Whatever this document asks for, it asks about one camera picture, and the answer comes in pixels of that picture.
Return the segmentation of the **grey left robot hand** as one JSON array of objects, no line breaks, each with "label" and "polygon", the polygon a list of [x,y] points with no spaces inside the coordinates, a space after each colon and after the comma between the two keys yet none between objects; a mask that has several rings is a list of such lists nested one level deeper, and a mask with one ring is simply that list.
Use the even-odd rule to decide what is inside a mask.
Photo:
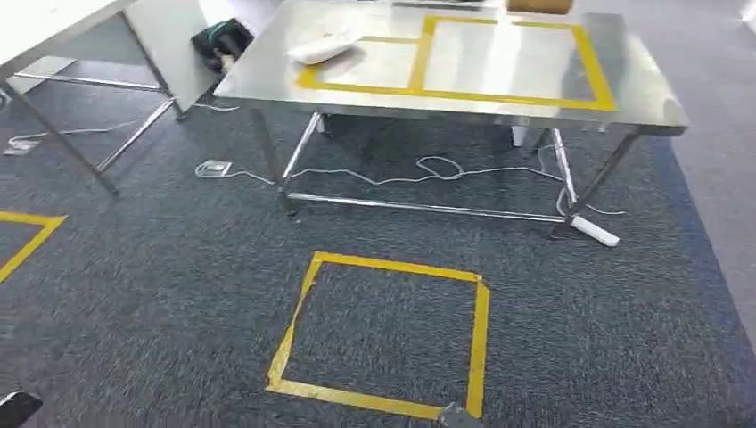
[{"label": "grey left robot hand", "polygon": [[1,399],[1,428],[25,424],[41,407],[43,400],[26,391],[11,392]]}]

